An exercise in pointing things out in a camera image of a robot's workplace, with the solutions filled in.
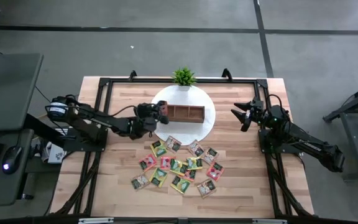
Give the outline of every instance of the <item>white circular board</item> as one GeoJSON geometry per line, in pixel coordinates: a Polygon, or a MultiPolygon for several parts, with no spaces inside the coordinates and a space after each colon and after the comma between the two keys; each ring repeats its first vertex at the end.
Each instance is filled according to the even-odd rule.
{"type": "Polygon", "coordinates": [[[169,105],[188,105],[204,106],[204,123],[187,123],[170,121],[169,124],[157,123],[154,133],[162,140],[166,141],[169,136],[181,142],[182,146],[187,146],[195,139],[204,139],[212,130],[215,123],[216,111],[211,98],[204,90],[192,86],[188,91],[179,90],[178,85],[164,88],[156,94],[152,103],[165,100],[169,105]]]}

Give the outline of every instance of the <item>white pot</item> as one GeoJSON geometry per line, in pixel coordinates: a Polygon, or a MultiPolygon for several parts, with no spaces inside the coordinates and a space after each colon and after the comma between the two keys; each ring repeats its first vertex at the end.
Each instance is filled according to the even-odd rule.
{"type": "Polygon", "coordinates": [[[179,89],[180,91],[189,91],[190,86],[179,86],[178,89],[179,89]]]}

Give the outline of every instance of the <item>green plant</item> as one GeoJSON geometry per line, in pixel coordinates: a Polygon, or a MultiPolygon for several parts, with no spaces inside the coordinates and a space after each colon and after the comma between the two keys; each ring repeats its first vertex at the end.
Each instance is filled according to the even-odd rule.
{"type": "Polygon", "coordinates": [[[194,72],[191,72],[188,67],[179,68],[174,71],[173,74],[175,74],[175,76],[172,77],[173,82],[181,86],[190,86],[197,81],[196,78],[193,77],[194,72]]]}

